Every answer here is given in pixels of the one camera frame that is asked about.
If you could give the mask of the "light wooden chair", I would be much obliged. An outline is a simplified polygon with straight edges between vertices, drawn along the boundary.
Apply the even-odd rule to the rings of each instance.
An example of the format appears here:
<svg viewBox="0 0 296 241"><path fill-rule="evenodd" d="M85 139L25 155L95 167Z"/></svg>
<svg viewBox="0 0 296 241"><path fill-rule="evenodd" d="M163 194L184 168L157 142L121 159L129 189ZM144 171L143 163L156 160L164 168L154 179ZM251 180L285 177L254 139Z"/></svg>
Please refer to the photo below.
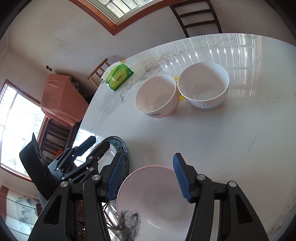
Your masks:
<svg viewBox="0 0 296 241"><path fill-rule="evenodd" d="M96 87L99 87L102 82L102 75L105 73L106 69L110 66L108 59L105 58L87 77L88 80Z"/></svg>

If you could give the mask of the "white Rabbit bowl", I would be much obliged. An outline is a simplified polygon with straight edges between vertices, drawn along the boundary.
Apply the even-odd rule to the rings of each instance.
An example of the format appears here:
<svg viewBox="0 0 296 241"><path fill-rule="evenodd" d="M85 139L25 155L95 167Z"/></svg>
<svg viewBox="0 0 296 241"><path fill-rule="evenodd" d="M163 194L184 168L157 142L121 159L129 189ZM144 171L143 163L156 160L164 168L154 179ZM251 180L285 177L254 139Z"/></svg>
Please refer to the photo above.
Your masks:
<svg viewBox="0 0 296 241"><path fill-rule="evenodd" d="M180 93L171 76L157 75L147 80L135 95L135 107L151 118L172 114L179 104Z"/></svg>

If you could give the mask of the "white blue striped bowl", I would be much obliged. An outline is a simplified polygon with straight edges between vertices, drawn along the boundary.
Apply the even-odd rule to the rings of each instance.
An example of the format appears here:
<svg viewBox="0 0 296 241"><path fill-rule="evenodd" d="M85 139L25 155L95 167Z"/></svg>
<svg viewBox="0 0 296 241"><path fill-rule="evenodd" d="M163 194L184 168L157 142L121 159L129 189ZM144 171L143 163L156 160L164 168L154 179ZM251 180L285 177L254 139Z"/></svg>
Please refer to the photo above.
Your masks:
<svg viewBox="0 0 296 241"><path fill-rule="evenodd" d="M226 69L213 62L187 67L178 77L180 94L194 107L208 110L218 107L228 94L230 78Z"/></svg>

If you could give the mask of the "left blue floral plate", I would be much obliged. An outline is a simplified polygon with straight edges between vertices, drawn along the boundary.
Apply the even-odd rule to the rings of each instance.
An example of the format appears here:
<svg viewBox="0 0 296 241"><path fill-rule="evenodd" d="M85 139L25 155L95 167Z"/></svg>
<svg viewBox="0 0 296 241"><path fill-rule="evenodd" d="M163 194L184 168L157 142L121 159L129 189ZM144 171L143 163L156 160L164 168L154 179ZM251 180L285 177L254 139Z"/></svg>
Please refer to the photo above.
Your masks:
<svg viewBox="0 0 296 241"><path fill-rule="evenodd" d="M98 138L94 148L96 148L96 146L103 141L108 141L110 143L110 147L108 151L104 154L104 156L98 161L99 172L102 170L102 168L105 165L109 165L112 162L116 153L120 152L124 159L124 164L125 164L124 178L126 178L130 174L130 152L128 150L127 145L125 144L123 139L121 139L120 137L110 136L105 139Z"/></svg>

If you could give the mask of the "dark wooden chair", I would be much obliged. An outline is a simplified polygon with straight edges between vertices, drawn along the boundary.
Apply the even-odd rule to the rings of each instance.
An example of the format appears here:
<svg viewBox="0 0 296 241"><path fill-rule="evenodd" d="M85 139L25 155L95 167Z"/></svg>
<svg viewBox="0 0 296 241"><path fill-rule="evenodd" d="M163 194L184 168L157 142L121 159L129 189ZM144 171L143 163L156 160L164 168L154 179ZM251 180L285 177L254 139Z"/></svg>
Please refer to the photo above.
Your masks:
<svg viewBox="0 0 296 241"><path fill-rule="evenodd" d="M185 37L223 33L210 1L181 1L170 5Z"/></svg>

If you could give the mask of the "barred window wooden frame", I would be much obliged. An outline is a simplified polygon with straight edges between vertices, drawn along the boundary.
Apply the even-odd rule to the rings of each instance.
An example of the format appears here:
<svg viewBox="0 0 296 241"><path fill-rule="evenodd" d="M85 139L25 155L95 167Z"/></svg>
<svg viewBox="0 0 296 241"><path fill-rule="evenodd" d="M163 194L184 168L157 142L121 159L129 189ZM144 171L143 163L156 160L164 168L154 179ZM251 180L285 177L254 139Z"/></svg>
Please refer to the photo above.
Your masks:
<svg viewBox="0 0 296 241"><path fill-rule="evenodd" d="M71 3L90 15L114 36L144 16L179 1L71 1Z"/></svg>

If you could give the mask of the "large pink bowl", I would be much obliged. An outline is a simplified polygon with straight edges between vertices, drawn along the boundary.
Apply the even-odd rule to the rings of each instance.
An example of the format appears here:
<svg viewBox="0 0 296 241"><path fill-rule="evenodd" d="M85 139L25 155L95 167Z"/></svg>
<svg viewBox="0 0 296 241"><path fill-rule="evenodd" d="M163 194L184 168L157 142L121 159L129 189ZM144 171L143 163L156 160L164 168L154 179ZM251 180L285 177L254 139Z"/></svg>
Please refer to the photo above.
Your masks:
<svg viewBox="0 0 296 241"><path fill-rule="evenodd" d="M138 218L133 240L185 240L194 205L183 197L173 169L152 165L124 180L116 208Z"/></svg>

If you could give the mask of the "orange cloth covered furniture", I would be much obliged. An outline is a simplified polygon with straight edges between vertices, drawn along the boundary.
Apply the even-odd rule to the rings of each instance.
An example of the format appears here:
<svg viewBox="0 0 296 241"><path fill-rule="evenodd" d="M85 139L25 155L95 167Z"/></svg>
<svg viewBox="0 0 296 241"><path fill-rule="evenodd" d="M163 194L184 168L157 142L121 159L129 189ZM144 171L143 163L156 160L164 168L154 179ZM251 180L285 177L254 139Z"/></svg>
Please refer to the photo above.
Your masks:
<svg viewBox="0 0 296 241"><path fill-rule="evenodd" d="M40 104L48 119L71 128L84 118L88 103L78 92L67 75L49 75Z"/></svg>

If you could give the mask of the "dark wooden side bench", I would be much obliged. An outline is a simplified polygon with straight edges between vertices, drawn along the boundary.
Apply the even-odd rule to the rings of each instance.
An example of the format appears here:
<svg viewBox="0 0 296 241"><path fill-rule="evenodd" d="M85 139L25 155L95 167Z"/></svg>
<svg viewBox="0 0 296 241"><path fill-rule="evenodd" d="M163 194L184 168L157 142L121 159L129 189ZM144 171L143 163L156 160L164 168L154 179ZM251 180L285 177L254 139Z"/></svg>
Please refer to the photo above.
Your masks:
<svg viewBox="0 0 296 241"><path fill-rule="evenodd" d="M45 163L49 165L64 150L73 146L81 122L70 128L46 116L40 128L37 142Z"/></svg>

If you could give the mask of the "green tissue pack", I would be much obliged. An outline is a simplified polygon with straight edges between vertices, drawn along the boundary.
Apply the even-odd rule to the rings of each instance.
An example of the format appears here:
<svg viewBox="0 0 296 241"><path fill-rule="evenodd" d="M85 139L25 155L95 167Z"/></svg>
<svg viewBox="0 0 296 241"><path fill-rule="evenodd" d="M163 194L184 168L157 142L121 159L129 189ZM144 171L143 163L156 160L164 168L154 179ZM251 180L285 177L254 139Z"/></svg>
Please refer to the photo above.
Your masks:
<svg viewBox="0 0 296 241"><path fill-rule="evenodd" d="M101 81L104 82L111 90L117 90L130 76L133 71L120 61L109 66L102 74Z"/></svg>

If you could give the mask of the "side window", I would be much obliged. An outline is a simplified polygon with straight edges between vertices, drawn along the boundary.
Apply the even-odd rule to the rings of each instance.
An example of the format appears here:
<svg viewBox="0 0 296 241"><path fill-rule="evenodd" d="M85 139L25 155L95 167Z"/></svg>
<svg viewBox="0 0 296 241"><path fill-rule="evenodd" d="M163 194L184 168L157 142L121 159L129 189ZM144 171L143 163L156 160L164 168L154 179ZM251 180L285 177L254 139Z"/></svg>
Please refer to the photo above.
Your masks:
<svg viewBox="0 0 296 241"><path fill-rule="evenodd" d="M9 80L1 87L1 168L29 180L19 152L41 133L45 114L40 101Z"/></svg>

